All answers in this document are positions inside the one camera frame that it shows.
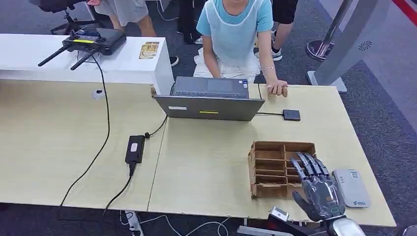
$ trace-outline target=hand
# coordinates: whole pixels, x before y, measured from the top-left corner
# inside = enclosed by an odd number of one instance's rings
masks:
[[[345,213],[345,203],[335,179],[329,174],[326,166],[308,153],[297,152],[297,156],[303,163],[304,169],[292,157],[290,161],[301,179],[307,201],[300,193],[294,191],[295,202],[312,221],[342,216]]]
[[[100,3],[101,3],[101,0],[89,0],[89,1],[87,1],[87,4],[91,5],[91,6],[98,6],[98,5],[100,5]]]
[[[272,83],[268,83],[268,93],[269,94],[275,94],[275,95],[283,95],[284,97],[287,97],[288,95],[288,83],[282,80],[275,80]]]

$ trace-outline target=card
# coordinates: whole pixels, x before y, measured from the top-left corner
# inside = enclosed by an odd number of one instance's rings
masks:
[[[146,42],[141,47],[139,59],[152,59],[158,52],[159,42]]]

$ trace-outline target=power adapter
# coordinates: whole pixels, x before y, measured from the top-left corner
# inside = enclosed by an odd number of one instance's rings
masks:
[[[129,164],[130,174],[133,175],[136,164],[142,163],[145,137],[143,135],[130,136],[124,161]]]

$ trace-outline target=bracelet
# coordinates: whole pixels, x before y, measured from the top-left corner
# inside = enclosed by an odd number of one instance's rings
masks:
[[[275,68],[274,68],[274,67],[267,67],[267,68],[265,68],[265,69],[262,69],[262,72],[265,72],[266,70],[269,70],[269,69],[271,69],[271,70],[275,70]]]

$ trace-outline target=light wood tabletop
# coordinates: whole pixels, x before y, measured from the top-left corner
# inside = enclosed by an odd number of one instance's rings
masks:
[[[104,208],[125,185],[124,162],[131,135],[160,126],[165,114],[149,85],[107,84],[110,138],[64,205]],[[0,80],[0,202],[60,204],[107,134],[105,99],[94,100],[101,83]],[[110,208],[146,211],[163,128],[146,140],[142,164]]]
[[[259,98],[256,85],[250,97]],[[361,225],[395,226],[343,103],[334,87],[291,86],[287,98],[267,95],[261,112],[299,110],[301,121],[257,115],[251,122],[169,118],[148,211],[266,219],[273,206],[309,221],[288,197],[251,198],[247,155],[253,141],[311,142],[329,170],[356,169],[371,207],[347,209]]]

